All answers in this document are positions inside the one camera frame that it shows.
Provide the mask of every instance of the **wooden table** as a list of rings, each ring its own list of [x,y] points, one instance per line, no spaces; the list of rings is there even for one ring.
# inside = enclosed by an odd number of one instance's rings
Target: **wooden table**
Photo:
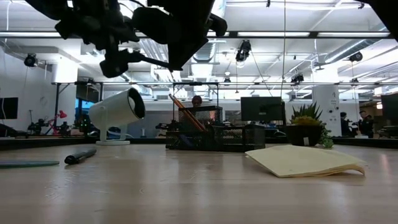
[[[96,146],[2,151],[60,160]],[[77,166],[0,170],[2,224],[398,223],[398,151],[336,146],[368,162],[357,173],[279,179],[243,154],[98,147]]]

